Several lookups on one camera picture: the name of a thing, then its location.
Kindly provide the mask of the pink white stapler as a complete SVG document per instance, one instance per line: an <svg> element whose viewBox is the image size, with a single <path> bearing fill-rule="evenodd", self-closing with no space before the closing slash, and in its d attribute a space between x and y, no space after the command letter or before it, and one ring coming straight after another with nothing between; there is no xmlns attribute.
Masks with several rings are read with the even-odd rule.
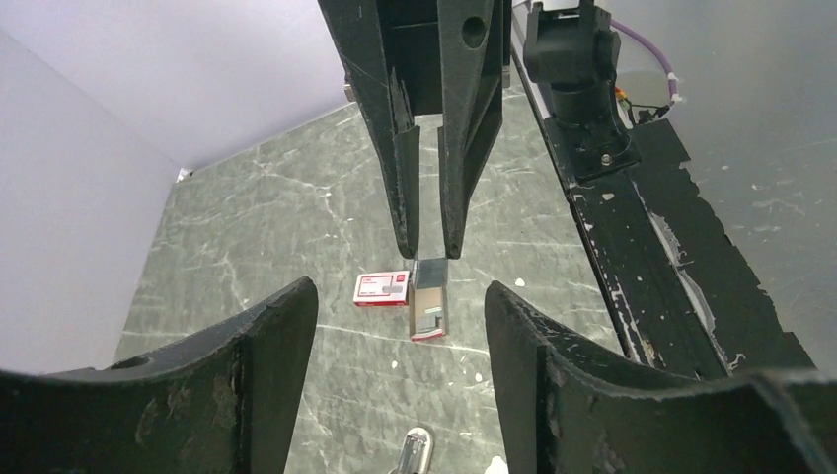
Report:
<svg viewBox="0 0 837 474"><path fill-rule="evenodd" d="M424 427L407 431L399 459L390 474L427 474L434 449L434 435Z"/></svg>

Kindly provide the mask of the small staple box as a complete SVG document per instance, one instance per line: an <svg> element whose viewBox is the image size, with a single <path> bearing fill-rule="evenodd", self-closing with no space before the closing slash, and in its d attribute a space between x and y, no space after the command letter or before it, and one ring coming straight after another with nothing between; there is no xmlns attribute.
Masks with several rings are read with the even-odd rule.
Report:
<svg viewBox="0 0 837 474"><path fill-rule="evenodd" d="M357 277L352 301L356 306L406 306L410 271L361 274Z"/></svg>

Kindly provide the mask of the cardboard staple tray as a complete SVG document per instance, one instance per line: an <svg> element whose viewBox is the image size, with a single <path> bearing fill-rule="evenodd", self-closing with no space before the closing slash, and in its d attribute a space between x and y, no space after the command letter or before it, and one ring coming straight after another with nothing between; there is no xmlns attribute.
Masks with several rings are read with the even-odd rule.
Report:
<svg viewBox="0 0 837 474"><path fill-rule="evenodd" d="M447 334L447 284L413 287L410 295L410 339L423 342Z"/></svg>

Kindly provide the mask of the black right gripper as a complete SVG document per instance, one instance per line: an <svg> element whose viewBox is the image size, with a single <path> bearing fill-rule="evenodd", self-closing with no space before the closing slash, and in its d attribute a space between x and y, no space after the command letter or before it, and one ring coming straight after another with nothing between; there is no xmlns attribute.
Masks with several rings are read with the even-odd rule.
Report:
<svg viewBox="0 0 837 474"><path fill-rule="evenodd" d="M414 115L442 114L442 235L446 257L458 259L470 199L502 124L511 3L319 6L377 153L395 241L406 259L419 249L420 128Z"/></svg>

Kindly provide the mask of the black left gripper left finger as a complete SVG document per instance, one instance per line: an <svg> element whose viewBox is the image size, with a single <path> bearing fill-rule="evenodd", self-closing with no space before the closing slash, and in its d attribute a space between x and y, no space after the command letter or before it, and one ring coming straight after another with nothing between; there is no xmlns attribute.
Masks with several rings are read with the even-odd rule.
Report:
<svg viewBox="0 0 837 474"><path fill-rule="evenodd" d="M108 368L1 375L5 473L281 473L318 319L302 277Z"/></svg>

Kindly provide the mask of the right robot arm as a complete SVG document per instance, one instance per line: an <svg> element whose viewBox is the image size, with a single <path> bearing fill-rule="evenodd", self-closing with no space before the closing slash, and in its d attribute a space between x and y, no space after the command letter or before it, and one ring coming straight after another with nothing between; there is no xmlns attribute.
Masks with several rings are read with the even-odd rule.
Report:
<svg viewBox="0 0 837 474"><path fill-rule="evenodd" d="M439 190L445 254L462 253L471 196L502 125L511 64L508 1L323 1L320 9L377 153L401 255L419 249L416 117L439 115ZM635 147L617 112L621 40L591 1L527 17L523 64L545 86L577 176L624 166Z"/></svg>

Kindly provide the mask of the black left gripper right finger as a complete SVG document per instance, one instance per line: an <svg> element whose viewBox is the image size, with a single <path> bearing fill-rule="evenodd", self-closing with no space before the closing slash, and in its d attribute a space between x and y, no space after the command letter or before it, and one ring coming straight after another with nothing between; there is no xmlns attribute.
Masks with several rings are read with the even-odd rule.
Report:
<svg viewBox="0 0 837 474"><path fill-rule="evenodd" d="M696 380L635 363L500 282L485 326L512 473L832 473L836 380L757 370Z"/></svg>

